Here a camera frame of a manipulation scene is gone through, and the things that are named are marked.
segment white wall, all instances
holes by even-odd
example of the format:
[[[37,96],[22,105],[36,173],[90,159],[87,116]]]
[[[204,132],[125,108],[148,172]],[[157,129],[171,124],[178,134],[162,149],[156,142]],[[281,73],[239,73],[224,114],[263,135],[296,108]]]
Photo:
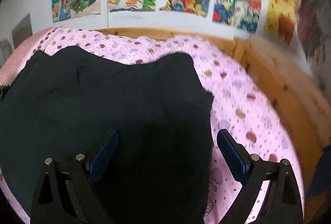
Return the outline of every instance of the white wall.
[[[164,5],[166,0],[156,0],[157,9]],[[114,27],[157,27],[169,29],[181,29],[199,33],[212,34],[223,38],[232,39],[234,36],[247,38],[249,33],[235,29],[230,26],[212,22],[213,3],[211,0],[208,16],[203,18],[194,14],[159,11],[155,12],[107,12],[106,0],[101,0],[101,14],[82,18],[64,20],[57,23],[52,22],[51,0],[3,0],[0,4],[0,39],[7,38],[11,44],[11,30],[29,12],[33,32],[53,26],[65,26],[82,29],[99,29]],[[262,9],[257,34],[273,39],[263,31],[269,0],[262,0]],[[303,51],[297,35],[294,36],[291,45],[282,47],[298,65],[307,73],[310,72],[303,58]]]

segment polka dot fabric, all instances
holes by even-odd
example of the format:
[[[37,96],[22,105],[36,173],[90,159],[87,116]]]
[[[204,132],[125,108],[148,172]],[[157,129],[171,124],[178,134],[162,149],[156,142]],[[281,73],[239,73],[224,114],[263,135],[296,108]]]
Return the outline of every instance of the polka dot fabric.
[[[42,50],[53,55],[72,45],[123,64],[149,63],[174,52],[184,52],[193,58],[201,84],[214,95],[211,130],[215,147],[212,153],[205,223],[219,223],[241,189],[241,184],[233,179],[217,147],[216,136],[219,129],[228,129],[233,138],[250,154],[256,153],[264,160],[275,162],[282,158],[289,159],[303,204],[300,165],[291,140],[279,123],[277,113],[245,70],[211,43],[196,36],[176,36],[167,41],[155,41],[147,37],[133,39],[107,36],[96,31],[61,28]],[[263,183],[247,223],[257,217],[267,185],[268,182]]]

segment wooden headboard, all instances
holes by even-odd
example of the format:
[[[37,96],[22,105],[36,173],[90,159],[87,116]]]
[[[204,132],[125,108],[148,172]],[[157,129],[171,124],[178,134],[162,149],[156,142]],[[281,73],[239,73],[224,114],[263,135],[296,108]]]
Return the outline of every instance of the wooden headboard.
[[[239,62],[269,98],[287,130],[301,164],[307,193],[322,148],[331,143],[331,108],[307,75],[263,38],[227,40],[206,34],[157,28],[109,28],[104,34],[137,38],[147,36],[167,40],[176,35],[195,35],[207,39]],[[305,199],[305,223],[315,215],[325,196]]]

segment black garment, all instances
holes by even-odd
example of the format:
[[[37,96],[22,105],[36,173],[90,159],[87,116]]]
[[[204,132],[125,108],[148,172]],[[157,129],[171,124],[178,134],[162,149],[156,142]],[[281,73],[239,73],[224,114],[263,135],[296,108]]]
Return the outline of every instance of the black garment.
[[[124,65],[67,47],[37,51],[0,101],[0,166],[30,213],[47,157],[84,153],[114,128],[120,142],[93,188],[117,223],[203,223],[212,94],[191,57]]]

